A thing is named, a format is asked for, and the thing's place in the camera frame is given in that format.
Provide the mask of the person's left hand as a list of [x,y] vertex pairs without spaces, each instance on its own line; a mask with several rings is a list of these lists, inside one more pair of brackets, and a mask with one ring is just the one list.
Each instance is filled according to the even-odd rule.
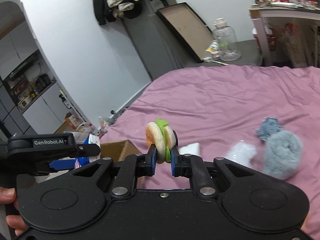
[[27,230],[27,226],[18,212],[18,198],[14,188],[1,187],[1,205],[8,207],[5,217],[7,225],[15,231],[15,236],[20,236]]

